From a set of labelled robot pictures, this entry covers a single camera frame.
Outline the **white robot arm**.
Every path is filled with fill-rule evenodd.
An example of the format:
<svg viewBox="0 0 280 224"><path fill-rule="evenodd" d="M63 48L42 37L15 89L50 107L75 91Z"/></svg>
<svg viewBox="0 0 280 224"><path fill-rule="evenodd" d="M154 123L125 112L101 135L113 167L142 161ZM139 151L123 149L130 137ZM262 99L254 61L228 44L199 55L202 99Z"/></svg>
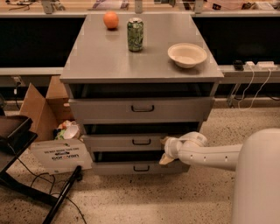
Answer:
<svg viewBox="0 0 280 224"><path fill-rule="evenodd" d="M199 132L162 144L162 165L178 159L235 172L231 224L280 224L280 129L259 130L236 145L209 147Z"/></svg>

